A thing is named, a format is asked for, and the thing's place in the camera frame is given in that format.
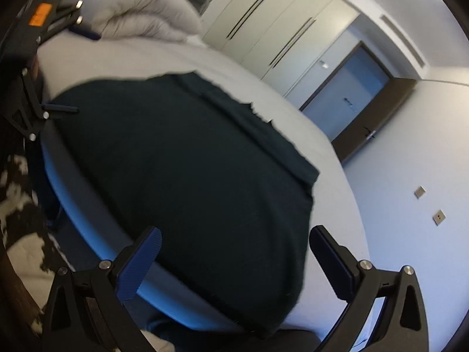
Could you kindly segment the wall socket plate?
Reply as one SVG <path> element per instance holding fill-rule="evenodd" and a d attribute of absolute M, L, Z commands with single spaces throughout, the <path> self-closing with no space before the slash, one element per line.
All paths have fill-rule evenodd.
<path fill-rule="evenodd" d="M 442 210 L 438 210 L 433 216 L 432 220 L 433 222 L 439 226 L 443 221 L 446 219 L 446 214 Z"/>

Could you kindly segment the cream wardrobe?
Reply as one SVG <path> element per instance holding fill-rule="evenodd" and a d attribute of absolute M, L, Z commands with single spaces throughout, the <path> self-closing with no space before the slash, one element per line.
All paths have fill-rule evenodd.
<path fill-rule="evenodd" d="M 203 40 L 286 96 L 358 15 L 344 0 L 231 0 Z"/>

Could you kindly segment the dark green knit sweater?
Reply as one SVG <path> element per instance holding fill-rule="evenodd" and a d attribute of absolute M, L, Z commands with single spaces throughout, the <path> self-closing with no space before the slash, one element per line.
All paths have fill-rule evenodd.
<path fill-rule="evenodd" d="M 275 127 L 198 74 L 96 79 L 54 123 L 122 230 L 162 233 L 157 262 L 244 331 L 271 331 L 303 287 L 319 172 Z"/>

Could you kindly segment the wall switch plate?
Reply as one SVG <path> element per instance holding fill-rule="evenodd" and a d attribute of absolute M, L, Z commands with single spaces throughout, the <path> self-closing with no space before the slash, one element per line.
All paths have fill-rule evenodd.
<path fill-rule="evenodd" d="M 420 186 L 418 187 L 415 191 L 414 191 L 414 195 L 416 196 L 416 198 L 421 198 L 424 194 L 426 193 L 426 190 Z"/>

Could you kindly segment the grey folded duvet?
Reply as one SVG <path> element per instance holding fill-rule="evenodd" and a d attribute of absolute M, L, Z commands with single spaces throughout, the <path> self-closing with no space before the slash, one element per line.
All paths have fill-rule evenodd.
<path fill-rule="evenodd" d="M 64 0 L 79 1 L 82 23 L 102 38 L 184 42 L 203 29 L 199 13 L 188 0 Z"/>

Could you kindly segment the brown wooden door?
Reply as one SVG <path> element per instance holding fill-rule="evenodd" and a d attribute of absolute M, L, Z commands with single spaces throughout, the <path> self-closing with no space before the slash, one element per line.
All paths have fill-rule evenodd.
<path fill-rule="evenodd" d="M 336 156 L 346 162 L 370 141 L 401 108 L 417 85 L 415 79 L 392 78 L 358 116 L 332 141 Z"/>

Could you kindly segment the white bed mattress sheet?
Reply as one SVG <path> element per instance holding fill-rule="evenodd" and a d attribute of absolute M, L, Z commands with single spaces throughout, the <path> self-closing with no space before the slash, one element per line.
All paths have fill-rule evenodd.
<path fill-rule="evenodd" d="M 45 169 L 103 259 L 148 226 L 162 249 L 138 294 L 194 330 L 308 330 L 344 309 L 308 246 L 323 225 L 369 255 L 355 196 L 326 135 L 205 45 L 63 33 L 40 46 L 50 120 Z"/>

